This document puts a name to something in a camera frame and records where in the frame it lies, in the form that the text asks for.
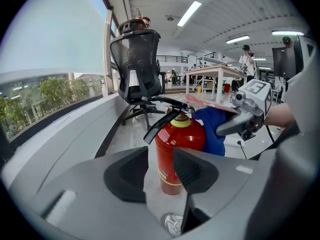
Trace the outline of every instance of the ceiling light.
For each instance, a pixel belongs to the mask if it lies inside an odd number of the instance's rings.
[[[274,36],[304,36],[305,33],[299,31],[272,31]]]
[[[237,41],[246,40],[246,39],[250,39],[250,36],[248,36],[248,35],[240,36],[240,37],[237,37],[235,39],[228,40],[228,41],[226,41],[226,43],[227,44],[232,44],[232,43],[235,43]]]
[[[197,1],[193,1],[193,3],[190,5],[189,9],[185,12],[185,14],[182,16],[180,21],[178,22],[178,26],[183,27],[183,25],[187,22],[187,20],[194,14],[194,12],[200,7],[201,3]]]
[[[11,98],[11,100],[14,100],[14,99],[19,98],[19,97],[20,97],[20,95],[14,96],[14,97]]]

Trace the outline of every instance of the red fire extinguisher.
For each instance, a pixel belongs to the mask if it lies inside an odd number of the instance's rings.
[[[169,195],[177,195],[182,191],[183,186],[174,170],[173,147],[201,151],[205,145],[206,134],[199,122],[186,115],[185,112],[190,112],[192,107],[173,99],[164,99],[163,101],[171,104],[173,101],[178,102],[180,106],[175,103],[175,106],[173,105],[172,108],[168,109],[169,113],[150,128],[144,136],[144,140],[151,143],[155,137],[161,188]]]

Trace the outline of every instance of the black cap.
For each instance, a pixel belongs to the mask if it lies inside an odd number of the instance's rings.
[[[288,45],[288,44],[291,43],[291,39],[290,39],[289,36],[284,36],[284,37],[282,38],[282,42],[283,42],[283,44]]]
[[[245,44],[245,45],[242,47],[242,50],[249,51],[249,50],[250,50],[249,45]]]

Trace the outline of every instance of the chair base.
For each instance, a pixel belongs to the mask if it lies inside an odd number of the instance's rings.
[[[128,115],[127,117],[125,117],[122,120],[121,124],[123,126],[126,125],[126,121],[128,119],[135,118],[135,117],[137,117],[139,115],[144,114],[145,122],[146,122],[146,128],[147,128],[147,130],[149,130],[150,129],[150,124],[149,124],[148,113],[153,113],[153,114],[165,114],[166,113],[164,111],[157,110],[156,106],[153,106],[153,105],[151,105],[151,106],[149,106],[149,105],[140,105],[139,109],[136,109],[135,107],[133,107],[133,109],[132,109],[133,113],[131,115]]]

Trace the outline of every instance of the blue cloth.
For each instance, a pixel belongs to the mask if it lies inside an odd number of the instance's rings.
[[[213,155],[225,156],[226,149],[224,141],[225,136],[217,136],[216,129],[219,125],[226,122],[226,112],[211,106],[197,110],[194,113],[195,119],[200,119],[203,122],[205,131],[205,144],[202,149]]]

